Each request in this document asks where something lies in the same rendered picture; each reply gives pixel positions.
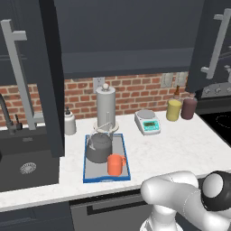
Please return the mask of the orange mug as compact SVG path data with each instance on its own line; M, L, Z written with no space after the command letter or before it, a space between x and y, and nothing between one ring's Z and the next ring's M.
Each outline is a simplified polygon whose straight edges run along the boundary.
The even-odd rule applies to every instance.
M123 155L111 154L107 158L107 173L111 176L119 176L123 172L126 158Z

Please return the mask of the dark open wall cabinet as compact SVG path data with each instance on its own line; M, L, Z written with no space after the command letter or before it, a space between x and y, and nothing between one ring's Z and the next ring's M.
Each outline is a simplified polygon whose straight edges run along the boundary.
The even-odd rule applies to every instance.
M67 79L189 69L205 0L54 0Z

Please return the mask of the white soap dispenser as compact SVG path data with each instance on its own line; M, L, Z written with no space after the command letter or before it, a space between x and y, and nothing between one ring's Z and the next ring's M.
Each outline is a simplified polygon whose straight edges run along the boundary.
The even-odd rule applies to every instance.
M64 128L66 135L73 135L77 132L75 116L68 107L66 107L66 111L64 113Z

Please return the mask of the dark sink basin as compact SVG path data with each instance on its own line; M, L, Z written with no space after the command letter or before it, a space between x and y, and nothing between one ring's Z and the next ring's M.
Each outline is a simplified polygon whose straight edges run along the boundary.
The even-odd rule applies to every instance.
M59 175L44 126L0 131L0 192L57 184Z

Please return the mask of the dark base cabinet door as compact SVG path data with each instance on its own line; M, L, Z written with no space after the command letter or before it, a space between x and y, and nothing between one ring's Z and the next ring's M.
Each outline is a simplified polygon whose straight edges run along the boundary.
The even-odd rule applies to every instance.
M69 203L0 212L0 231L74 231Z

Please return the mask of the dark drawer front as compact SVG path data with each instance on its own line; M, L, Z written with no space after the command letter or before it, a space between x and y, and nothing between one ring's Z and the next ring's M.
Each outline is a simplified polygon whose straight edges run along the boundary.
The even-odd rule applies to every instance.
M139 231L142 223L152 211L152 206L146 202L143 206L90 216L87 214L87 206L102 208L142 200L140 194L134 194L119 198L72 204L70 209L75 231Z

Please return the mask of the white wall switch plate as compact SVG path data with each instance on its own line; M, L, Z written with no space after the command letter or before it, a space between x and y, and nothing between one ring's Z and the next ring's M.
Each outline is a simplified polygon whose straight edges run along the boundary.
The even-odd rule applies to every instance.
M186 84L187 72L178 72L175 79L175 86L184 87Z
M170 88L172 84L172 79L172 73L163 73L161 78L161 88Z

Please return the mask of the black sink tap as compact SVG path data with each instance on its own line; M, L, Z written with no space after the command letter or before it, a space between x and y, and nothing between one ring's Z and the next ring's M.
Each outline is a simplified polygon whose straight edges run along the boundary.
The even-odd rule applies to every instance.
M5 124L9 131L9 134L15 134L16 131L22 130L23 124L19 122L18 115L15 115L16 124L14 124L13 121L11 120L8 113L7 106L5 104L5 100L1 94L0 94L0 106L5 116Z

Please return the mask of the dark red jar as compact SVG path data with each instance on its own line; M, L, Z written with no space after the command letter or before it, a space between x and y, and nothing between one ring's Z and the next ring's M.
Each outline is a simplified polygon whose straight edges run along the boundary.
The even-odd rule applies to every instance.
M185 98L183 100L180 116L183 119L190 120L194 115L194 112L197 107L197 103L198 101L196 98Z

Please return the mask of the yellow jar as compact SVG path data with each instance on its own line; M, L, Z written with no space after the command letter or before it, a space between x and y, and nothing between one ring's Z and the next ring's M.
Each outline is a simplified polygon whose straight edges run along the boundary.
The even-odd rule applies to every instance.
M169 121L175 122L180 115L181 102L177 99L170 99L168 101L166 118Z

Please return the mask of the white kitchen scale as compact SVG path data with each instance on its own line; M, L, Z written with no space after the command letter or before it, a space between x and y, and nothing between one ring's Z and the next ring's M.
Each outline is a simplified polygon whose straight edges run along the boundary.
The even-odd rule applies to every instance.
M153 135L161 132L160 120L152 110L136 111L134 121L143 135Z

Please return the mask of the blue-rimmed grey tray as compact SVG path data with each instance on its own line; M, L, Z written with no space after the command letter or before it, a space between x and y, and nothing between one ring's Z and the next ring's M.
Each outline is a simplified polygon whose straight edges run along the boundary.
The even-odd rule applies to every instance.
M122 134L113 135L113 153L120 154L127 158L125 149L125 140ZM129 163L125 162L122 174L119 176L110 176L107 173L107 163L93 163L84 157L83 165L83 182L96 183L96 182L109 182L109 181L123 181L130 180L131 174Z

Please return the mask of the white wall socket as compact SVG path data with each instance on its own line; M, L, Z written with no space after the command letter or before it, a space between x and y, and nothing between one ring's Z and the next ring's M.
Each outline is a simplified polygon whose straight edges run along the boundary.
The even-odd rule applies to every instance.
M99 87L105 83L104 77L94 77L93 78L93 92L96 92Z

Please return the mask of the dark grey kettle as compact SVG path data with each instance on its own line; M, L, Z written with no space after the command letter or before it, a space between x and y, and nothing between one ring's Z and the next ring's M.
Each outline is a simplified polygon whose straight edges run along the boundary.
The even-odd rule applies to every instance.
M93 163L105 163L112 153L112 139L109 133L96 130L88 139L86 156Z

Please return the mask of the black hob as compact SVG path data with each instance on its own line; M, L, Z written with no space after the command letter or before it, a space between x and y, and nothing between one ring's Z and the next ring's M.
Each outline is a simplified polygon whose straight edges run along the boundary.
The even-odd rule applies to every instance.
M199 117L231 147L231 112L210 113Z

